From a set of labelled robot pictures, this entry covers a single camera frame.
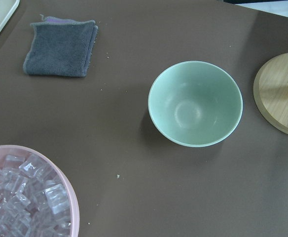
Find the pink bowl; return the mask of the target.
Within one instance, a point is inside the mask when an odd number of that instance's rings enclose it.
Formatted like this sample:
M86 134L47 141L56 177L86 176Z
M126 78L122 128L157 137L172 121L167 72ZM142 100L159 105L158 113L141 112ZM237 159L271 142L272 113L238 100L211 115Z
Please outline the pink bowl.
M66 175L62 172L62 170L55 165L49 158L45 155L27 147L18 146L18 145L0 145L0 167L4 165L5 156L8 154L17 155L17 156L25 156L27 157L30 154L35 154L49 163L56 173L59 175L62 180L63 185L66 187L69 202L70 202L70 211L71 211L71 237L77 237L79 234L79 225L80 225L80 216L79 216L79 205L77 201L77 197L75 191L66 177Z

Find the green bowl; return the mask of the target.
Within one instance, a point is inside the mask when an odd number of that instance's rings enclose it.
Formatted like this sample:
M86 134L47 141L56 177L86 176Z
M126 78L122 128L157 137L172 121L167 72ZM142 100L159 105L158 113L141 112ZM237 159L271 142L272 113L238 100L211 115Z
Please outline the green bowl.
M186 61L163 71L148 94L148 112L157 130L187 147L226 139L238 126L243 98L232 76L202 61Z

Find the grey folded cloth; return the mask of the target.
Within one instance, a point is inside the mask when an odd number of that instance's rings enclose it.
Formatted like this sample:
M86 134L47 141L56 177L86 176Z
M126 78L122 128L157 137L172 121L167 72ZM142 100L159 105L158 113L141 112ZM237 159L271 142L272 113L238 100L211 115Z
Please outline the grey folded cloth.
M98 33L94 20L42 16L31 23L34 38L23 70L28 75L85 77Z

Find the wooden mug tree stand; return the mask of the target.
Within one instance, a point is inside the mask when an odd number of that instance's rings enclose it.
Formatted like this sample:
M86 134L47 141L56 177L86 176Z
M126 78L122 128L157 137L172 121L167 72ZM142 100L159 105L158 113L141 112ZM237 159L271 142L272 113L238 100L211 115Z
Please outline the wooden mug tree stand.
M288 134L288 53L270 59L259 69L253 96L263 117Z

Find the clear ice cubes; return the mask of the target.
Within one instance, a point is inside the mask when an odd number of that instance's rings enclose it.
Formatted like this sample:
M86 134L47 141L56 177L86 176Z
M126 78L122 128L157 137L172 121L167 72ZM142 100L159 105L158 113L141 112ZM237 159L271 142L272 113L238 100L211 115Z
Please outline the clear ice cubes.
M69 237L70 202L53 167L8 154L0 168L0 237Z

